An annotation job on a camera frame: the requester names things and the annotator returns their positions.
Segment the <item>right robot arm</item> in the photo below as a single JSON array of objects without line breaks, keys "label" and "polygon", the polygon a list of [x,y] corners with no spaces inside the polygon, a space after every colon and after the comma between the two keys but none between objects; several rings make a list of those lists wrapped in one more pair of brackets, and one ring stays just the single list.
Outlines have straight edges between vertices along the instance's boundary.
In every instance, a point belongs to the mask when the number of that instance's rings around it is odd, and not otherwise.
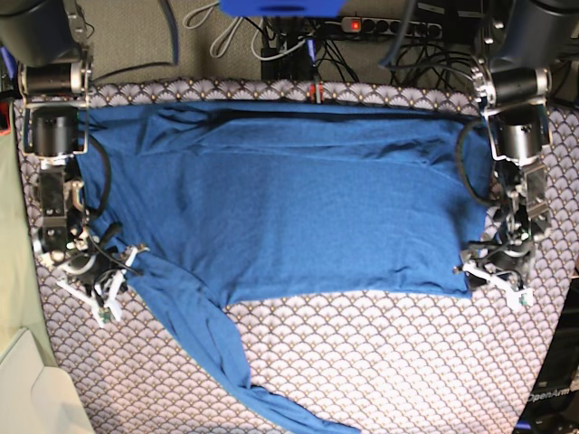
[{"label": "right robot arm", "polygon": [[[4,1],[1,44],[15,57],[24,105],[23,148],[39,159],[37,194],[41,226],[34,251],[46,267],[66,275],[60,287],[97,307],[126,289],[125,274],[139,250],[107,246],[119,232],[113,222],[102,240],[89,225],[104,212],[111,167],[104,147],[89,133],[92,48],[84,13],[75,1]],[[93,147],[104,172],[98,207],[84,199],[76,156]]]}]

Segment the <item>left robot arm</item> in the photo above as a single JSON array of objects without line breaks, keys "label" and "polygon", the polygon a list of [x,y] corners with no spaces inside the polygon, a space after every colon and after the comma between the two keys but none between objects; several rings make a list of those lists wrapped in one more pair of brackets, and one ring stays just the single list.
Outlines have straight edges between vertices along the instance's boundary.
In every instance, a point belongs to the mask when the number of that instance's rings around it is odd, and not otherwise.
[{"label": "left robot arm", "polygon": [[[553,80],[550,65],[578,22],[575,1],[490,1],[472,49],[470,79],[480,118],[459,133],[455,162],[460,179],[480,204],[496,208],[497,232],[471,241],[457,272],[470,289],[486,284],[522,292],[536,248],[550,231],[543,149],[552,135],[546,113]],[[467,177],[463,147],[469,132],[485,126],[500,196],[479,195]]]}]

